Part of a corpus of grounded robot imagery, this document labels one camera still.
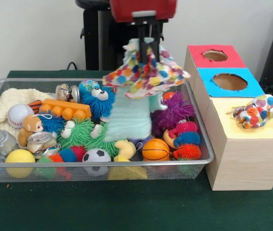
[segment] green tablecloth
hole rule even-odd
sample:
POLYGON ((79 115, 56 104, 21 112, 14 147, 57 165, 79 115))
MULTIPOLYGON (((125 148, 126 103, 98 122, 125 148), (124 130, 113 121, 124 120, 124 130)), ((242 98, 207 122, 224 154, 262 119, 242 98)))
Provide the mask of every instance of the green tablecloth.
MULTIPOLYGON (((90 77, 9 74, 47 76, 90 77)), ((273 190, 213 192, 205 171, 196 180, 1 183, 0 230, 273 231, 273 190)))

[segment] black cable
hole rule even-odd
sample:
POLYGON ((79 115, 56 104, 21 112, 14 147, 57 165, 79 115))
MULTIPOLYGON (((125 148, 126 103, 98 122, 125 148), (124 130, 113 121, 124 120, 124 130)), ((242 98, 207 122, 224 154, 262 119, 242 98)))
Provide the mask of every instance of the black cable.
POLYGON ((70 62, 70 63, 68 64, 68 66, 67 66, 66 70, 69 70, 69 68, 70 68, 71 64, 74 66, 74 69, 75 69, 75 70, 77 70, 77 69, 78 69, 78 68, 77 68, 77 65, 76 65, 74 62, 70 62))

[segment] wire mesh basket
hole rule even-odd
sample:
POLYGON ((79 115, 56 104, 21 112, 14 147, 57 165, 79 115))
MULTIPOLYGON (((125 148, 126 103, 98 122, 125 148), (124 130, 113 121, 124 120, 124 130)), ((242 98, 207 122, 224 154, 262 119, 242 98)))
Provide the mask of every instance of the wire mesh basket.
MULTIPOLYGON (((82 80, 60 78, 2 79, 0 80, 0 96, 9 88, 37 89, 41 92, 54 93, 56 86, 62 83, 72 86, 78 85, 82 80)), ((190 85, 185 83, 170 89, 170 91, 181 92, 183 98, 195 106, 196 115, 193 119, 199 127, 201 137, 202 156, 200 160, 142 161, 142 153, 137 152, 131 162, 0 163, 0 182, 195 179, 205 164, 213 160, 214 152, 190 85)))

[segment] cream knit blanket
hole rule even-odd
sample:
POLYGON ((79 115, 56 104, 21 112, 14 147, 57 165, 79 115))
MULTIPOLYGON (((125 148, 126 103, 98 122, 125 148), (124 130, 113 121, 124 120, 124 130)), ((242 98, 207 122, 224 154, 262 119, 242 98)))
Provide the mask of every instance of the cream knit blanket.
POLYGON ((0 129, 7 130, 15 138, 18 137, 19 129, 15 129, 9 125, 7 114, 9 109, 18 103, 31 103, 35 100, 45 100, 52 98, 50 95, 40 92, 36 89, 15 89, 10 88, 0 96, 0 129))

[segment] monkey toy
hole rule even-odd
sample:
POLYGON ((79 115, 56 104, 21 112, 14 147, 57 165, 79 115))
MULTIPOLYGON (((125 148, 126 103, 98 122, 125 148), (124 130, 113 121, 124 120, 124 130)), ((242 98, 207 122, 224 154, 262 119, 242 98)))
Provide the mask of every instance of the monkey toy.
POLYGON ((23 121, 23 128, 20 129, 18 134, 18 143, 20 146, 27 145, 27 138, 34 132, 43 131, 41 120, 36 115, 28 115, 23 121))

